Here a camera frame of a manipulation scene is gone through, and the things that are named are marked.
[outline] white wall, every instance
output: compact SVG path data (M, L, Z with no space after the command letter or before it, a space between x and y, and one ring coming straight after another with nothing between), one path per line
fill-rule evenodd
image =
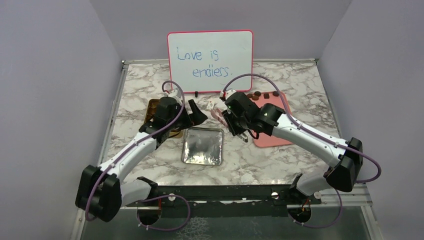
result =
M175 31L251 29L254 57L319 58L351 0L90 0L124 60L167 59Z
M382 167L368 184L388 240L423 239L424 1L353 0L318 62L343 137ZM365 162L362 178L376 170Z
M0 1L0 234L68 239L121 63L88 0Z

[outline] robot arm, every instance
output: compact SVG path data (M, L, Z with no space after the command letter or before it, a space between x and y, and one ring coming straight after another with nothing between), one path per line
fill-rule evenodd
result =
M180 96L175 89L168 96L162 97L152 119L140 127L130 143L110 160L97 167L89 165L83 170L75 199L78 208L86 210L90 194L101 176L103 177L95 188L88 212L105 222L112 220L120 207L149 196L152 182L148 179L137 179L122 185L121 182L141 160L170 137L172 130L188 129L202 124L208 118L193 100L189 100L192 113L188 114L184 108L178 119L163 129L178 116L182 107Z
M347 146L358 151L362 151L361 141L356 138L346 141L342 138L330 136L294 118L296 122L300 123L300 126L296 126L289 119L284 109L270 103L259 108L242 92L227 91L225 105L227 110L222 114L233 136L248 131L255 137L251 132L255 131L256 137L259 136L259 133L264 133L282 138L313 153L328 165L328 169L324 172L299 174L294 179L286 197L304 200L315 192L331 187L343 192L352 191L363 158L358 154L330 145L312 136L301 130L300 126L338 143L339 146Z

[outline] metal tray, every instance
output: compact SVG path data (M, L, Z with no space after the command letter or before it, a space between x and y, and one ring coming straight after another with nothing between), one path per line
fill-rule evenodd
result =
M181 160L186 164L221 165L223 144L222 129L192 127L184 132Z

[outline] purple cable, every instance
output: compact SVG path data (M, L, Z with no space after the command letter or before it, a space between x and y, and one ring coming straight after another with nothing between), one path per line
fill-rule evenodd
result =
M162 196L157 196L157 197L153 197L153 198L150 198L150 199L146 199L146 200L143 200L141 202L147 203L147 202L151 202L151 201L155 201L155 200L163 199L163 198L169 198L169 197L176 197L176 198L182 199L185 202L185 204L187 205L187 218L185 219L185 221L181 225L179 225L177 227L173 227L173 228L160 228L160 227L154 227L154 226L150 226L150 225L144 225L142 223L142 221L140 221L139 214L137 213L137 220L138 220L139 226L146 227L146 229L153 229L153 230L159 230L159 231L165 231L165 232L171 232L171 231L175 231L175 230L183 228L189 222L190 216L192 215L192 211L190 209L190 204L184 197L182 197L180 195L162 195Z
M224 94L226 93L228 86L230 84L232 84L235 80L240 79L242 77L248 77L248 76L258 77L258 78L261 78L261 79L264 79L264 80L268 81L275 88L275 90L277 91L279 97L281 98L281 101L282 101L282 104L284 106L284 109L289 109L288 103L285 101L284 97L280 94L280 90L277 87L277 85L273 81L271 81L269 78L267 78L266 76L262 76L262 75L259 75L259 74L256 74L256 73L246 73L246 74L242 74L240 76L236 76L235 78L233 78L231 81L229 81L225 85L224 89L222 90L223 93ZM320 140L322 140L322 141L324 141L326 143L329 143L329 144L331 144L331 145L333 145L335 147L340 147L342 149L345 149L345 150L351 151L351 152L353 152L355 154L358 154L358 155L360 155L360 156L362 156L362 157L370 160L377 167L377 174L374 177L371 177L369 179L364 179L364 180L357 180L356 181L357 183L369 183L369 182L372 182L372 181L378 179L380 177L380 175L382 174L382 168L381 168L380 164L376 160L372 159L370 156L368 156L368 155L364 154L363 152L360 152L360 151L358 151L356 149L353 149L351 147L343 146L343 145L340 145L338 143L336 144L335 141L331 141L331 140L329 140L329 139L327 139L327 138L325 138L325 137L323 137L323 136L321 136L321 135L319 135L319 134L317 134L317 133L315 133L315 132L307 129L306 127L300 125L297 121L295 121L293 119L292 115L289 113L289 111L286 111L286 115L287 115L288 119L290 119L290 121L296 127L300 128L301 130L303 130L303 131L307 132L308 134L316 137L317 139L320 139Z
M172 124L174 124L176 121L177 121L177 119L181 116L181 114L183 113L183 110L184 110L184 107L185 107L185 99L184 99L184 92L183 92L183 89L181 89L181 87L180 87L180 85L178 85L177 83L175 83L174 81L170 81L170 80L167 80L167 81L164 81L163 83L162 83L162 92L165 92L165 89L164 89L164 86L165 86L165 84L167 84L167 83L172 83L172 84L175 84L175 86L177 86L177 88L181 91L181 98L182 98L182 106L181 106L181 108L179 109L179 112L178 112L178 114L176 115L176 117L170 122L170 123L168 123L166 126L164 126L164 127L162 127L161 129L159 129L159 130L157 130L157 131L155 131L155 132L153 132L153 133L151 133L151 134L149 134L149 135L147 135L147 136L145 136L145 137L143 137L142 139L140 139L140 140L138 140L137 141L137 144L136 143L133 143L133 144L131 144L127 149L125 149L125 151L123 151L122 152L122 154L121 155L119 155L109 166L107 166L107 168L100 174L100 176L98 177L98 179L97 179L97 181L95 182L95 184L94 184L94 186L93 186L93 188L91 189L91 192L90 192L90 195L89 195L89 197L88 197L88 201L87 201L87 205L85 206L85 219L88 221L88 222L91 222L91 221L93 221L93 220L95 220L96 219L96 217L93 217L93 218L90 218L90 213L89 213L89 210L90 210L90 204L91 204L91 202L92 202L92 200L93 200L93 196L94 196L94 193L96 192L96 189L97 189L97 187L99 186L99 184L100 184L100 182L102 181L102 179L103 179L103 177L108 173L108 171L112 168L112 165L116 165L131 149L133 149L136 145L138 145L139 143L141 143L141 142L143 142L143 141L145 141L146 139L148 139L148 138L150 138L150 137L152 137L153 135L156 135L156 134L158 134L158 133L160 133L160 132L162 132L163 130L165 130L166 128L168 128L169 126L171 126Z
M305 227L305 228L310 228L310 229L325 229L325 228L328 228L328 227L333 226L334 224L336 224L336 223L340 220L340 217L342 216L342 212L343 212L342 197L340 196L339 191L337 191L336 189L334 189L334 190L335 190L335 192L337 193L338 200L340 201L340 210L338 211L338 215L337 215L337 217L336 217L336 218L334 219L334 221L332 221L331 223L326 224L326 225L322 225L322 226L314 226L314 225L302 224L301 222L296 221L296 220L295 220L295 219L294 219L294 218L293 218L293 217L289 214L290 218L291 218L291 219L293 219L293 222L294 222L294 223L296 223L297 225L300 225L300 226Z

